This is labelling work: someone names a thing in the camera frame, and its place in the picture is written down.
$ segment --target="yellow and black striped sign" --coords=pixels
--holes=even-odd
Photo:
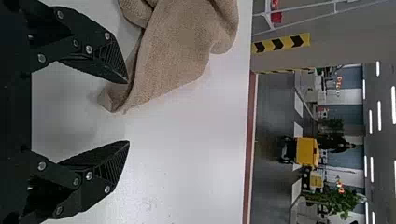
[[[260,54],[275,50],[308,47],[310,45],[311,45],[311,35],[309,33],[304,33],[299,35],[289,35],[276,39],[254,42],[251,45],[251,53]]]
[[[315,68],[308,67],[308,68],[281,69],[281,70],[260,72],[260,74],[293,73],[293,72],[297,72],[297,71],[300,71],[300,72],[305,71],[307,73],[312,73],[315,71]]]

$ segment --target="wall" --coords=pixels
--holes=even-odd
[[[349,213],[349,215],[351,216],[351,218],[349,218],[348,220],[342,220],[340,218],[340,216],[338,215],[334,215],[334,216],[330,216],[329,220],[332,224],[350,224],[353,221],[358,221],[359,224],[364,224],[366,223],[366,218],[364,214],[359,214],[359,213]]]
[[[116,0],[45,2],[74,7],[109,28],[125,57],[139,35]],[[34,151],[59,161],[131,141],[111,195],[85,213],[47,223],[241,223],[252,2],[238,4],[241,21],[231,51],[211,55],[196,82],[125,115],[96,103],[102,79],[59,63],[34,74]]]
[[[335,90],[328,90],[325,104],[326,105],[361,105],[362,101],[363,100],[362,100],[361,89],[341,89],[338,95],[335,92]]]
[[[327,166],[329,182],[336,182],[336,177],[340,176],[345,185],[364,189],[364,172],[362,169],[350,169],[345,167]]]
[[[253,41],[308,32],[311,46],[253,55],[253,71],[389,61],[396,51],[395,1],[253,36]]]
[[[329,119],[342,119],[344,124],[363,124],[363,105],[327,105]]]

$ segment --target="person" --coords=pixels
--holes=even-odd
[[[348,149],[355,148],[355,144],[349,143],[344,136],[321,136],[318,138],[318,146],[320,149],[332,149],[330,153],[342,153]]]

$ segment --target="floor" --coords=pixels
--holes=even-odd
[[[290,206],[301,189],[300,167],[277,161],[276,139],[312,136],[314,125],[296,92],[294,74],[259,76],[251,224],[290,223]]]

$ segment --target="green plant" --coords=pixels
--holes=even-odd
[[[347,220],[349,212],[351,212],[361,200],[361,196],[357,195],[350,189],[345,189],[344,193],[339,193],[338,189],[330,189],[323,193],[305,192],[303,196],[310,203],[318,203],[327,207],[329,215],[340,214],[341,219]]]

